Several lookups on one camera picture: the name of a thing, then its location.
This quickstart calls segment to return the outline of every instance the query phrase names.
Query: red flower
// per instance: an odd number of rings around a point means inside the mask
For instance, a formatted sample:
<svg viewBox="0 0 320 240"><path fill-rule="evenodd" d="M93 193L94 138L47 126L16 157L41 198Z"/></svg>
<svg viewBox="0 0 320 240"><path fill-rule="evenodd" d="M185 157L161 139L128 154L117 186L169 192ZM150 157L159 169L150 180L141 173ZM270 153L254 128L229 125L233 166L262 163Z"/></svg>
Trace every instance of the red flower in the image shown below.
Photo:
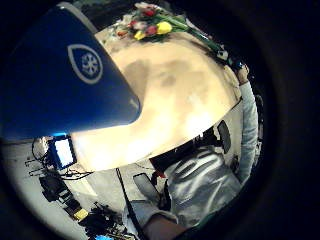
<svg viewBox="0 0 320 240"><path fill-rule="evenodd" d="M128 32L127 31L119 31L119 32L117 32L117 35L119 36L119 37L123 37L124 35L126 35Z"/></svg>
<svg viewBox="0 0 320 240"><path fill-rule="evenodd" d="M157 26L149 26L146 30L147 35L154 35L157 33Z"/></svg>
<svg viewBox="0 0 320 240"><path fill-rule="evenodd" d="M148 17L152 17L152 16L154 16L156 14L156 12L154 10L147 9L147 10L143 11L143 14L148 16Z"/></svg>
<svg viewBox="0 0 320 240"><path fill-rule="evenodd" d="M132 20L130 23L129 23L129 27L133 27L133 25L135 25L137 23L136 20Z"/></svg>

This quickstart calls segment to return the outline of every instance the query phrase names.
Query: blue cover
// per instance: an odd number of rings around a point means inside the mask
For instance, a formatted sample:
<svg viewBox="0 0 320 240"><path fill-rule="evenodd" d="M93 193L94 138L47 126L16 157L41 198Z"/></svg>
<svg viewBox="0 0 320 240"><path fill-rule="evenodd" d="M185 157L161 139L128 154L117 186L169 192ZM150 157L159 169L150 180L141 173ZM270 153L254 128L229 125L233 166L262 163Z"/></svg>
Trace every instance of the blue cover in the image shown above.
<svg viewBox="0 0 320 240"><path fill-rule="evenodd" d="M103 47L54 7L23 37L0 76L7 140L129 124L140 103Z"/></svg>

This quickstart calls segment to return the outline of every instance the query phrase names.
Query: monitor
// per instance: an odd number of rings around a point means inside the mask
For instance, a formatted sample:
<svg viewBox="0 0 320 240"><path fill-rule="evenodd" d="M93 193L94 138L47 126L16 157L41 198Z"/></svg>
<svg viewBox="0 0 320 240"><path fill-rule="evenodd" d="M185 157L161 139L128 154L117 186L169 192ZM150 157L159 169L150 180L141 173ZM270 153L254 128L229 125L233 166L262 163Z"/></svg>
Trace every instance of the monitor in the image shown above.
<svg viewBox="0 0 320 240"><path fill-rule="evenodd" d="M54 137L48 143L52 160L59 170L65 169L77 162L70 136Z"/></svg>

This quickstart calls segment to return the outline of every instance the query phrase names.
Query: table surface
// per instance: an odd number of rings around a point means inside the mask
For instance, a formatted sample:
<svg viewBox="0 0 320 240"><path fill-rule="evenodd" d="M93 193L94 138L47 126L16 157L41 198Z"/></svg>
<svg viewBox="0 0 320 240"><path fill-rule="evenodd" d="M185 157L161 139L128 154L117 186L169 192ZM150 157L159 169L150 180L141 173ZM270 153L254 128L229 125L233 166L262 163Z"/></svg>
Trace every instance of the table surface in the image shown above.
<svg viewBox="0 0 320 240"><path fill-rule="evenodd" d="M96 37L102 40L105 33ZM78 166L99 171L171 150L219 121L240 99L235 74L187 33L163 43L122 39L104 45L138 95L142 112L130 125L71 134Z"/></svg>

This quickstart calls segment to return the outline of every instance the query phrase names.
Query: white logo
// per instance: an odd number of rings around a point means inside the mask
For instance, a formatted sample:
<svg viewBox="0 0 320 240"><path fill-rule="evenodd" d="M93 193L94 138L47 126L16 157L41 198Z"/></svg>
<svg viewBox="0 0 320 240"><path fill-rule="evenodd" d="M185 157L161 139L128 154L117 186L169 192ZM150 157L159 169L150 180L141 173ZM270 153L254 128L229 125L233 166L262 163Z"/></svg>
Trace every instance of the white logo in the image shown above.
<svg viewBox="0 0 320 240"><path fill-rule="evenodd" d="M92 48L83 44L68 46L71 66L77 76L87 84L99 82L103 73L102 61Z"/></svg>

